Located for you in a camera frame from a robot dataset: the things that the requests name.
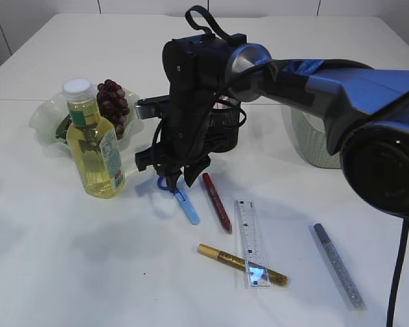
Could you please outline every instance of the blue clip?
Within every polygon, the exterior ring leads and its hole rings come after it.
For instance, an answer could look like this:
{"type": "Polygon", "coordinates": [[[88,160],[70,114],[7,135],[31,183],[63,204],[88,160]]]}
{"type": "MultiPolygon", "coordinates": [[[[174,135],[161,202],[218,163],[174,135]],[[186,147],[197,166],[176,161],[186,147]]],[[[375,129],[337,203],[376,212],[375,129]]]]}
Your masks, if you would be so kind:
{"type": "MultiPolygon", "coordinates": [[[[163,177],[159,177],[157,179],[157,186],[164,191],[168,191],[168,187],[162,185],[163,179],[163,177]]],[[[188,198],[186,193],[183,190],[179,190],[179,188],[176,188],[174,195],[177,199],[177,202],[179,203],[179,206],[183,209],[183,212],[186,214],[186,217],[188,217],[190,222],[193,225],[197,225],[198,223],[200,223],[200,218],[198,217],[198,214],[192,206],[192,203],[190,202],[190,199],[188,198]]]]}

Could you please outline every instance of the marker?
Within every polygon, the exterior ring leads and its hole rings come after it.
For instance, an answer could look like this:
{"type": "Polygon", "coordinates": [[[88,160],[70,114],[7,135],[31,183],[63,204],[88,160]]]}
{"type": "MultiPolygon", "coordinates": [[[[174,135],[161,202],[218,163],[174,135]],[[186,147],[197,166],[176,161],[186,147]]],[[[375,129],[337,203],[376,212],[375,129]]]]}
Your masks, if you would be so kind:
{"type": "Polygon", "coordinates": [[[225,231],[227,231],[227,233],[232,234],[232,224],[230,223],[230,219],[226,213],[226,210],[224,210],[223,203],[218,196],[217,190],[212,183],[211,177],[207,173],[204,173],[202,177],[204,184],[206,185],[207,193],[212,200],[215,211],[217,212],[219,222],[221,223],[225,231]]]}
{"type": "MultiPolygon", "coordinates": [[[[222,264],[227,264],[228,266],[231,266],[235,269],[242,270],[243,272],[245,272],[245,260],[244,259],[235,257],[234,255],[231,255],[227,252],[214,249],[213,247],[210,247],[204,244],[200,244],[198,246],[198,252],[199,254],[203,254],[207,256],[208,258],[217,260],[218,262],[221,262],[222,264]]],[[[276,284],[278,286],[288,285],[287,276],[279,274],[278,272],[275,272],[274,270],[265,268],[253,262],[249,262],[248,265],[249,265],[251,274],[253,274],[255,270],[266,270],[268,272],[268,276],[270,278],[271,283],[276,284]]]]}
{"type": "Polygon", "coordinates": [[[350,298],[353,307],[356,310],[366,310],[367,307],[363,302],[362,296],[359,294],[356,285],[354,284],[350,274],[347,271],[347,268],[344,266],[336,248],[333,246],[333,243],[323,226],[320,223],[317,223],[314,226],[315,232],[320,239],[321,245],[326,251],[327,257],[329,257],[330,262],[332,263],[333,269],[341,281],[342,286],[344,287],[348,297],[350,298]]]}

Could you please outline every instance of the white bottle cap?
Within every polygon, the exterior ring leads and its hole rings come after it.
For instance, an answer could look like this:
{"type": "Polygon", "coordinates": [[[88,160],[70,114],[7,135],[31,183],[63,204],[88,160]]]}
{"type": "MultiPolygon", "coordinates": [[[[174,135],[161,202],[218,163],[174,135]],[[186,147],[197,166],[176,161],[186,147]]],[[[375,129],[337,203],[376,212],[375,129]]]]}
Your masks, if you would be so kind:
{"type": "Polygon", "coordinates": [[[83,104],[95,98],[95,89],[86,78],[74,78],[62,86],[62,94],[71,104],[83,104]]]}

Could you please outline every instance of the black basket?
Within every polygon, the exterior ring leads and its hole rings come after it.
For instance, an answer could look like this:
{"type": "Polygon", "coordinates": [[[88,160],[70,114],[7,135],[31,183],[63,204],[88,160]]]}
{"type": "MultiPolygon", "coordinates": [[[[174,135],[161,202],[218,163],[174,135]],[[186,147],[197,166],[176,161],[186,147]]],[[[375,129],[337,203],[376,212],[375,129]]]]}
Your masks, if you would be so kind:
{"type": "Polygon", "coordinates": [[[214,105],[210,119],[209,131],[224,135],[227,141],[213,152],[227,152],[238,144],[239,114],[241,102],[231,97],[223,96],[214,105]]]}

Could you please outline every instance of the red marker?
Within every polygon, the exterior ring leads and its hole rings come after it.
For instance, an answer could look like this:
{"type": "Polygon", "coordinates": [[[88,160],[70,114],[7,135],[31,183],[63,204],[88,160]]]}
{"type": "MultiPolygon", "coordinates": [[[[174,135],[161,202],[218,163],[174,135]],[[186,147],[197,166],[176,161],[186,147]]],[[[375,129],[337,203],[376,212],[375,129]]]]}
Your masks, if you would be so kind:
{"type": "Polygon", "coordinates": [[[213,186],[211,177],[207,173],[204,173],[202,177],[204,184],[206,185],[207,193],[212,200],[215,211],[217,212],[219,222],[227,233],[232,234],[232,224],[230,223],[226,210],[224,210],[223,203],[218,196],[217,190],[215,189],[215,186],[213,186]]]}

